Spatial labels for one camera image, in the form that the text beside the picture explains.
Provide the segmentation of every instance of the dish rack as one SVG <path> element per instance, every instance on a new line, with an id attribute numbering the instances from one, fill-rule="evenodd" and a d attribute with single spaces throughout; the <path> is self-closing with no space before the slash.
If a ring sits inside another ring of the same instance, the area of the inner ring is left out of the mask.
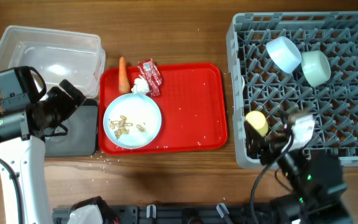
<path id="1" fill-rule="evenodd" d="M 300 52 L 322 51 L 331 78 L 313 88 L 299 66 L 281 71 L 269 57 L 266 43 L 288 37 Z M 261 111 L 269 131 L 282 123 L 277 111 L 309 110 L 316 118 L 314 136 L 304 153 L 318 150 L 339 156 L 344 166 L 358 166 L 358 12 L 240 13 L 226 34 L 227 62 L 234 97 L 234 139 L 237 163 L 261 168 L 259 155 L 246 151 L 245 115 Z M 242 91 L 242 78 L 246 87 Z"/>

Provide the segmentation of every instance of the white cup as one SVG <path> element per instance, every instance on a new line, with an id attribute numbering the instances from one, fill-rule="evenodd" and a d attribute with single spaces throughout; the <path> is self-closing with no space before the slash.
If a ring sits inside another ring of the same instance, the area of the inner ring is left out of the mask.
<path id="1" fill-rule="evenodd" d="M 323 84 L 331 77 L 327 57 L 319 50 L 302 53 L 302 71 L 312 87 Z"/>
<path id="2" fill-rule="evenodd" d="M 298 47 L 286 37 L 277 37 L 266 44 L 267 53 L 274 63 L 285 73 L 292 73 L 301 63 Z"/>

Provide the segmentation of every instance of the candy wrapper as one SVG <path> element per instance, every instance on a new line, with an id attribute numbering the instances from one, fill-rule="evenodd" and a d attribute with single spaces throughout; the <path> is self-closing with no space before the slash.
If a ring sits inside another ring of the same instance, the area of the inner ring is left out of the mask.
<path id="1" fill-rule="evenodd" d="M 147 83 L 149 83 L 150 95 L 161 95 L 159 86 L 162 84 L 162 78 L 160 72 L 154 64 L 153 59 L 139 62 L 137 67 L 139 68 L 140 75 L 147 80 Z"/>

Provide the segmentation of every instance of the wooden table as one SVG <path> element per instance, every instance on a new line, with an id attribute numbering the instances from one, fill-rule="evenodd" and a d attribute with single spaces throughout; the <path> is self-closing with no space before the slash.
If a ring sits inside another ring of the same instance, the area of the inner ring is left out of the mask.
<path id="1" fill-rule="evenodd" d="M 125 56 L 131 64 L 153 58 L 159 64 L 212 62 L 223 75 L 229 139 L 219 150 L 146 156 L 46 159 L 51 208 L 69 207 L 97 195 L 111 205 L 152 202 L 240 204 L 249 200 L 259 170 L 240 169 L 234 153 L 232 88 L 225 35 L 238 12 L 350 11 L 358 1 L 32 1 L 0 3 L 0 39 L 9 25 L 97 34 L 107 53 L 106 68 Z M 343 199 L 358 222 L 358 168 L 345 169 Z M 266 202 L 286 192 L 272 172 L 256 193 Z M 4 204 L 0 181 L 0 223 Z"/>

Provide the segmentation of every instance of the yellow object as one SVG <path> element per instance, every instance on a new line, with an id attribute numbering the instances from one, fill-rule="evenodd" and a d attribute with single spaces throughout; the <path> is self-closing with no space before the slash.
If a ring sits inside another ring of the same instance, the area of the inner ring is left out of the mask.
<path id="1" fill-rule="evenodd" d="M 246 121 L 262 136 L 266 136 L 269 131 L 266 117 L 259 111 L 251 111 L 246 115 Z"/>

